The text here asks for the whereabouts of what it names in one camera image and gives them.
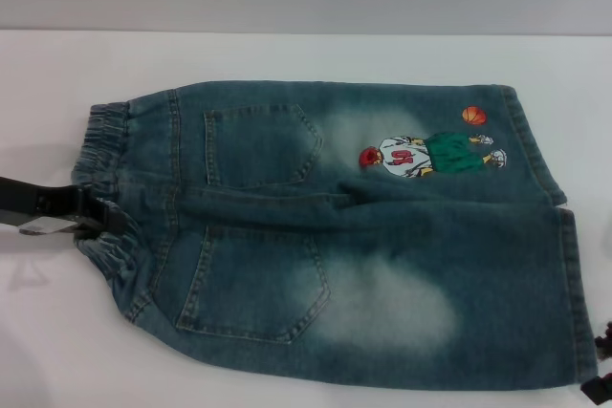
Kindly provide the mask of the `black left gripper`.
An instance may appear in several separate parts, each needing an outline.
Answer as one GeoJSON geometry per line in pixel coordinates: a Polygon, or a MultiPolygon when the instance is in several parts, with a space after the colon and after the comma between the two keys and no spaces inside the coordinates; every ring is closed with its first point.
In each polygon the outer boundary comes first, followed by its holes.
{"type": "Polygon", "coordinates": [[[73,231],[77,238],[121,235],[127,226],[120,210],[77,186],[47,187],[1,178],[1,224],[27,235],[73,231]]]}

